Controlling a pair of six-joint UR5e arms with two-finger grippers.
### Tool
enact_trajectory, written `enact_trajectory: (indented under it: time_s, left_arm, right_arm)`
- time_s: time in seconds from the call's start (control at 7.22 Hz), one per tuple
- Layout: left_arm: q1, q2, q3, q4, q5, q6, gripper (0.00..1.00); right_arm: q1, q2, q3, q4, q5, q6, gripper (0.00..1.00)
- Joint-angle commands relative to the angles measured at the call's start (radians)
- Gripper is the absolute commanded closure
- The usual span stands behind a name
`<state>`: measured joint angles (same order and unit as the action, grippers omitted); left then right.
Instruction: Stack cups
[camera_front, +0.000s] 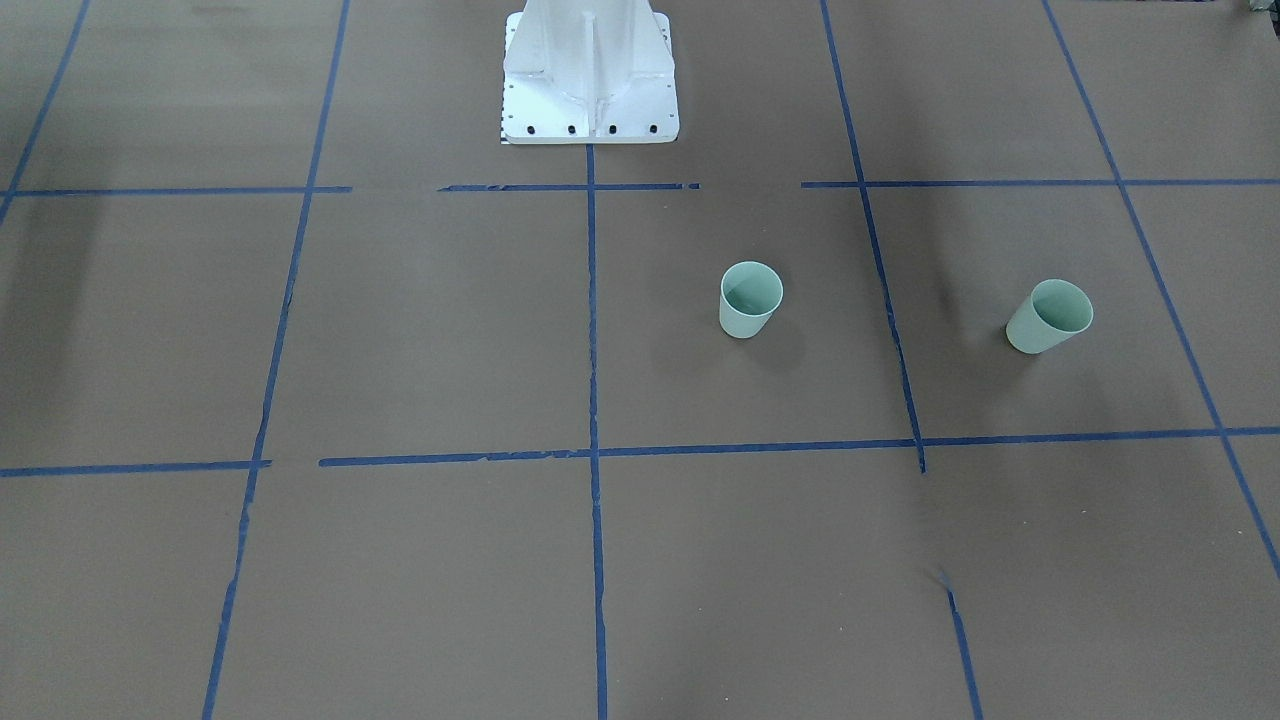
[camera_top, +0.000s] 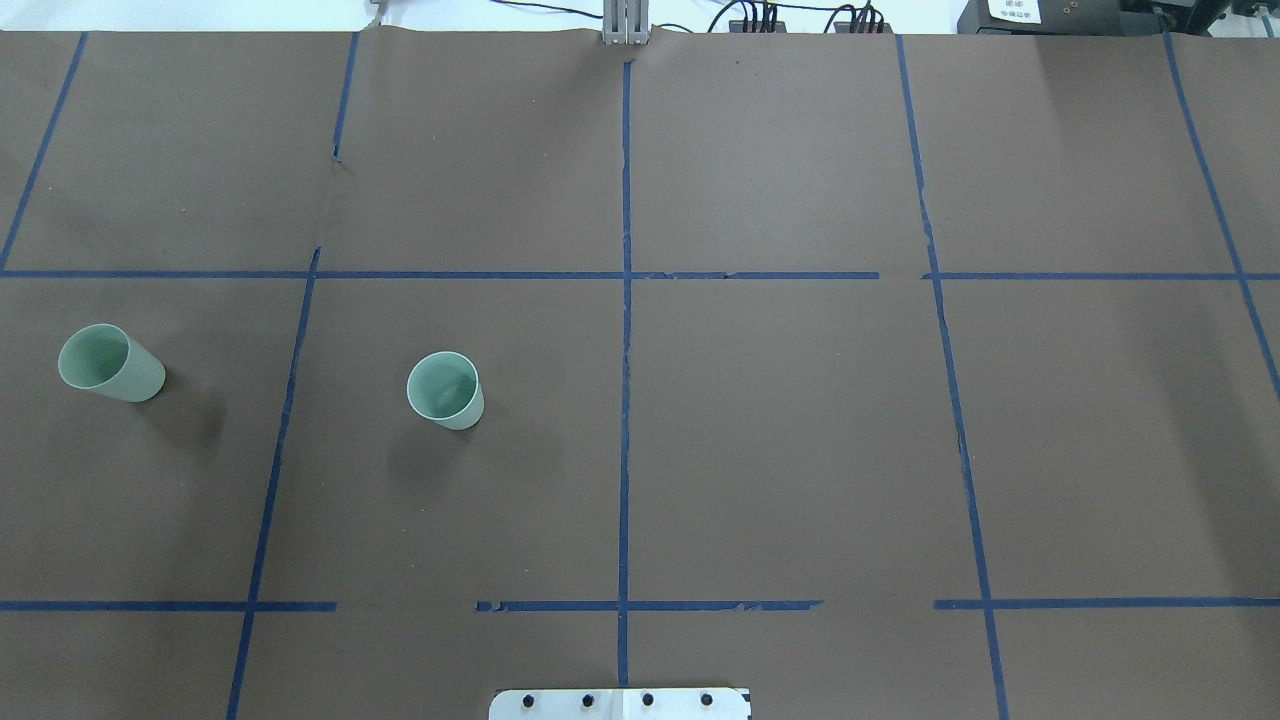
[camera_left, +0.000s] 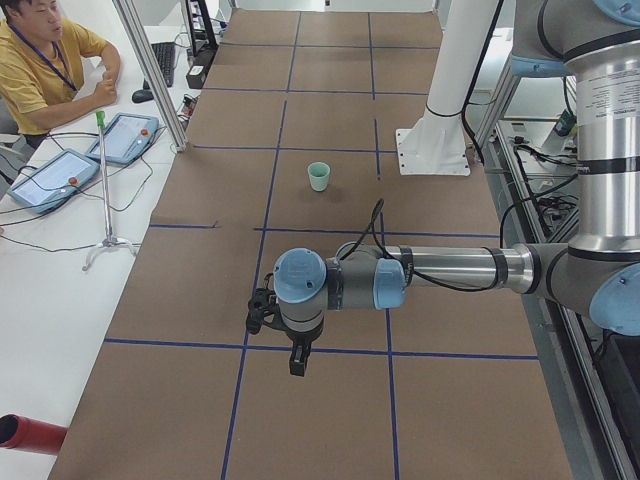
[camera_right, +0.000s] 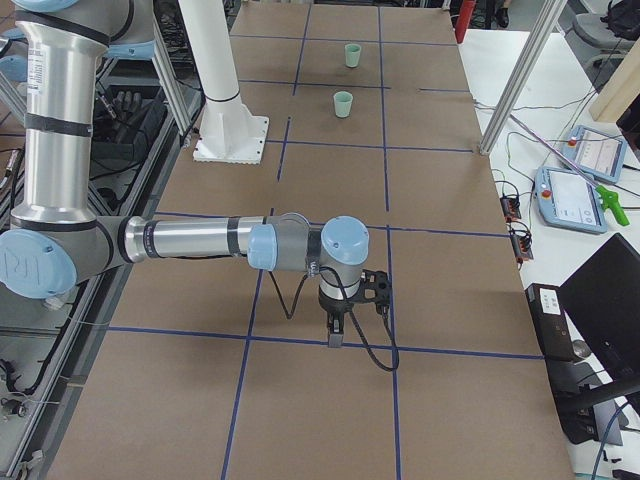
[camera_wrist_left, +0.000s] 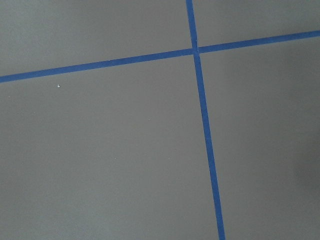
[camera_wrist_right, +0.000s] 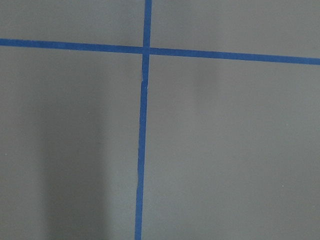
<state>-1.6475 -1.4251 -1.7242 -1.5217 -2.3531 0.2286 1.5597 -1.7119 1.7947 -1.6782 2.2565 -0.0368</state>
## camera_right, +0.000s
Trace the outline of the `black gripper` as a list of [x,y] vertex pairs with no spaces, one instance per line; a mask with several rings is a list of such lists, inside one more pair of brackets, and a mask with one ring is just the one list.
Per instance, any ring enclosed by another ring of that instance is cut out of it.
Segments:
[[341,348],[344,341],[344,316],[353,310],[354,303],[349,299],[334,299],[320,291],[319,304],[327,313],[327,346]]

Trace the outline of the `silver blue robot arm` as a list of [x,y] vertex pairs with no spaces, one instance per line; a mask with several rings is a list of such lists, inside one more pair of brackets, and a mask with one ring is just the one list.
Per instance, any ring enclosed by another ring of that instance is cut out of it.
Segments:
[[28,46],[24,196],[1,236],[1,280],[31,299],[64,294],[112,268],[152,258],[243,257],[258,270],[320,279],[328,343],[363,301],[366,226],[299,214],[155,221],[99,217],[88,206],[95,77],[111,46],[154,49],[149,1],[20,1]]

